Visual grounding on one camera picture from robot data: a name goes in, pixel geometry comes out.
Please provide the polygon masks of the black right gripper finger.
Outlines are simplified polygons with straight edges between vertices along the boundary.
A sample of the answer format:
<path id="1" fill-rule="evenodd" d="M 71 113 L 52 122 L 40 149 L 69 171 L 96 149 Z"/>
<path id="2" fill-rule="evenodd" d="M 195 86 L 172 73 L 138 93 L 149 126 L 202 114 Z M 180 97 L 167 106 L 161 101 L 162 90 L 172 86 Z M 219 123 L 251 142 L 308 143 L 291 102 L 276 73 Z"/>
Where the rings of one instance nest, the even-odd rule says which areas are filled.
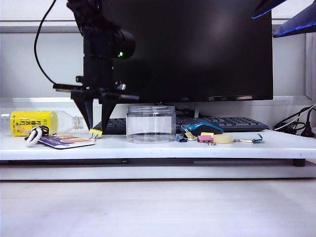
<path id="1" fill-rule="evenodd" d="M 274 38 L 316 32 L 316 2 L 273 31 Z"/>
<path id="2" fill-rule="evenodd" d="M 271 11 L 276 6 L 279 6 L 286 0 L 262 0 L 257 8 L 252 13 L 251 18 L 256 19 L 262 15 L 265 15 L 267 12 Z"/>

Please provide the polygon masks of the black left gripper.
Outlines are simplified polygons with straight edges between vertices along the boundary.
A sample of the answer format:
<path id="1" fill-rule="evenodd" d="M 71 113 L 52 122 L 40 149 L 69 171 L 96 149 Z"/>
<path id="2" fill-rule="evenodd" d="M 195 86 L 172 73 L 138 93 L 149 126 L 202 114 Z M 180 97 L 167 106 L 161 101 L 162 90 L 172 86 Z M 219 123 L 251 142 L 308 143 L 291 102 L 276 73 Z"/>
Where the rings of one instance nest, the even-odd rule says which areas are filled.
<path id="1" fill-rule="evenodd" d="M 114 88 L 110 89 L 60 83 L 54 84 L 53 89 L 59 92 L 71 93 L 71 99 L 75 102 L 76 106 L 81 112 L 88 129 L 93 127 L 93 96 L 95 98 L 103 97 L 99 100 L 99 104 L 102 105 L 102 131 L 106 131 L 110 116 L 117 104 L 115 99 L 139 100 L 139 95 L 132 95 L 131 93 L 127 93 L 125 91 L 126 84 L 122 83 L 121 81 L 115 81 Z"/>

